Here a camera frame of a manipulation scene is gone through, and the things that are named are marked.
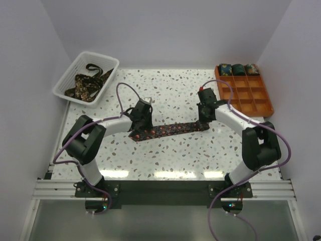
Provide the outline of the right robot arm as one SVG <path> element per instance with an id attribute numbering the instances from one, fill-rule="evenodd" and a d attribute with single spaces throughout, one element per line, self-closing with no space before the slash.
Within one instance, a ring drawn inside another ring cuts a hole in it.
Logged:
<path id="1" fill-rule="evenodd" d="M 274 125 L 260 123 L 239 112 L 227 100 L 217 100 L 211 88 L 200 87 L 200 102 L 197 104 L 199 122 L 219 121 L 227 125 L 242 138 L 242 161 L 225 175 L 224 193 L 235 197 L 241 192 L 245 178 L 262 167 L 266 167 L 281 158 L 281 150 Z"/>

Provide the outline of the navy floral paisley tie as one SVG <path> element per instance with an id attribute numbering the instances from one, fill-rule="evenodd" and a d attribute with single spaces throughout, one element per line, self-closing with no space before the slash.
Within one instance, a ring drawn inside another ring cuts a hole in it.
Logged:
<path id="1" fill-rule="evenodd" d="M 202 132 L 208 130 L 209 128 L 210 127 L 208 123 L 201 123 L 199 121 L 194 123 L 176 123 L 170 125 L 155 126 L 150 130 L 146 129 L 132 131 L 128 137 L 135 142 L 141 142 L 168 136 L 175 136 L 193 132 Z"/>

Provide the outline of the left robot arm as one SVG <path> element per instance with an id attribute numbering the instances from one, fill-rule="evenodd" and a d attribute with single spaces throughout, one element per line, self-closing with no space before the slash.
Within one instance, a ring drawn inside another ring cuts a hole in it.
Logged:
<path id="1" fill-rule="evenodd" d="M 125 111 L 121 117 L 109 117 L 97 122 L 87 115 L 80 116 L 63 140 L 68 143 L 66 151 L 78 161 L 80 170 L 87 180 L 86 191 L 93 197 L 104 191 L 104 177 L 95 160 L 103 139 L 107 136 L 133 131 L 145 131 L 152 128 L 152 98 L 139 99 L 135 107 Z"/>

